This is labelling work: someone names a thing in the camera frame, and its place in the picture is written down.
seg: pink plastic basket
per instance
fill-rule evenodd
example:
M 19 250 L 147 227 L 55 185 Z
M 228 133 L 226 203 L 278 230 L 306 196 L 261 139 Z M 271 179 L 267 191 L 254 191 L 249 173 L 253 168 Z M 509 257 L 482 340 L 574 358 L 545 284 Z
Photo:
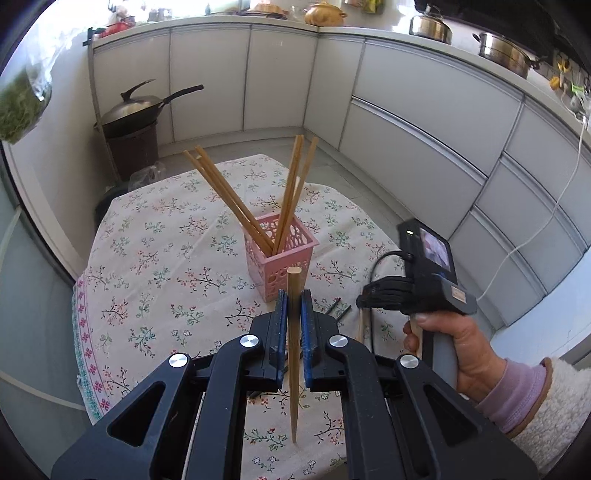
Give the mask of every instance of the pink plastic basket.
M 271 239 L 275 241 L 279 213 L 268 213 L 257 217 L 257 220 L 265 232 L 271 232 Z M 307 277 L 308 267 L 312 259 L 312 250 L 319 244 L 319 241 L 294 215 L 283 253 L 273 257 L 265 257 L 246 231 L 244 231 L 244 244 L 248 273 L 261 296 L 267 302 L 276 300 L 277 293 L 281 288 L 287 289 L 288 267 L 301 267 L 304 278 Z

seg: black chopstick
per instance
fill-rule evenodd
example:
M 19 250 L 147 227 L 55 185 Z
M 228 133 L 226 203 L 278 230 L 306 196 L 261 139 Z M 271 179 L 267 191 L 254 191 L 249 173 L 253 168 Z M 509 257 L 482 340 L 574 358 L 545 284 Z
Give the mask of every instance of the black chopstick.
M 332 312 L 335 309 L 335 307 L 339 304 L 339 302 L 340 302 L 340 297 L 335 300 L 335 302 L 330 306 L 330 308 L 328 310 L 326 310 L 325 314 L 330 315 L 330 312 Z
M 344 309 L 344 311 L 336 318 L 336 321 L 339 322 L 341 320 L 341 318 L 343 318 L 345 315 L 347 315 L 349 313 L 350 309 L 351 309 L 351 305 L 349 305 L 346 309 Z

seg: white cabinet door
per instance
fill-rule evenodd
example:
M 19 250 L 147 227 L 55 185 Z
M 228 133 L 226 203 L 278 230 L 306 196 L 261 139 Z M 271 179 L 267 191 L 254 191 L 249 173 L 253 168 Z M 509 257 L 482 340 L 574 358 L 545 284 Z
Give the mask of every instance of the white cabinet door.
M 337 149 L 362 49 L 362 38 L 318 40 L 304 127 Z
M 509 137 L 521 94 L 449 57 L 384 45 L 368 41 L 353 94 L 425 130 L 488 175 Z
M 170 95 L 168 84 L 168 33 L 138 35 L 95 50 L 95 88 L 103 115 L 121 101 L 120 93 L 145 80 L 155 79 L 135 95 Z M 170 105 L 164 107 L 156 126 L 158 145 L 173 141 Z
M 577 138 L 531 101 L 521 112 L 507 152 L 530 172 L 556 200 L 573 173 Z M 583 149 L 577 173 L 560 200 L 587 244 L 591 244 L 591 166 Z
M 172 103 L 175 141 L 242 130 L 250 29 L 215 25 L 174 29 L 170 39 L 170 88 L 202 83 L 204 89 Z
M 503 159 L 477 205 L 517 246 L 530 239 L 552 215 L 551 200 L 543 202 L 540 197 L 543 199 L 542 191 L 528 181 L 519 167 Z M 577 246 L 571 238 L 576 234 L 574 227 L 569 229 L 564 214 L 557 212 L 548 226 L 519 250 L 546 290 L 558 285 L 581 258 L 584 242 L 580 239 Z
M 471 211 L 450 240 L 454 262 L 460 264 L 476 281 L 481 291 L 488 286 L 507 253 L 487 220 Z M 486 297 L 510 325 L 542 299 L 543 294 L 532 286 L 515 263 L 507 259 Z
M 253 26 L 244 130 L 303 125 L 316 41 L 316 34 Z
M 341 152 L 446 238 L 484 184 L 476 170 L 441 145 L 356 100 L 349 109 Z

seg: small screen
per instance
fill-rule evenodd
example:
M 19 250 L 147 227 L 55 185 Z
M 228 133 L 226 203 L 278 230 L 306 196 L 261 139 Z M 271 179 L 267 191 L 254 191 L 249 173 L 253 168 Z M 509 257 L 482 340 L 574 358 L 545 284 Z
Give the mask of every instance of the small screen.
M 437 265 L 451 271 L 449 256 L 445 244 L 432 233 L 421 228 L 421 240 L 425 250 L 425 257 Z

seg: wok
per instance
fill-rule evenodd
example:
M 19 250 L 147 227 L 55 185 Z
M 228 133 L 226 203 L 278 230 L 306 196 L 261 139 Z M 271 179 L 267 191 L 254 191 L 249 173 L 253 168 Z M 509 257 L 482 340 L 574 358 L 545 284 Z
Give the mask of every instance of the wok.
M 156 121 L 164 105 L 182 95 L 203 90 L 203 85 L 195 85 L 174 92 L 164 99 L 154 95 L 131 97 L 131 94 L 139 87 L 154 80 L 146 80 L 121 93 L 123 102 L 115 105 L 101 117 L 100 121 L 106 138 L 122 137 L 147 127 Z

